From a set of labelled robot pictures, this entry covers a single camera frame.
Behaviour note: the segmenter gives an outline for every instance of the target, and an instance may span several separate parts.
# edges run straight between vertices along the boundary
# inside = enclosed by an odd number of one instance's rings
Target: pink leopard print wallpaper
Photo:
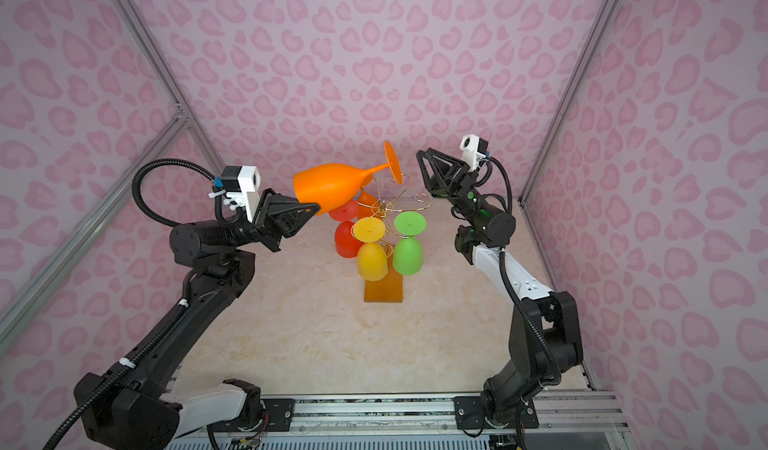
[[[0,0],[0,314],[170,120],[109,0]]]
[[[282,192],[323,162],[382,163],[385,139],[420,187],[416,150],[475,132],[518,194],[600,5],[136,1],[224,160]]]
[[[532,214],[639,448],[768,448],[768,0],[628,0]]]
[[[187,134],[168,156],[205,166]],[[210,187],[197,173],[159,168],[143,189],[161,215],[178,221],[214,218]],[[127,203],[0,360],[0,447],[41,448],[74,409],[72,389],[80,377],[101,374],[175,304],[188,269],[174,263],[168,230],[133,201]],[[80,422],[59,447],[103,448],[85,437]]]

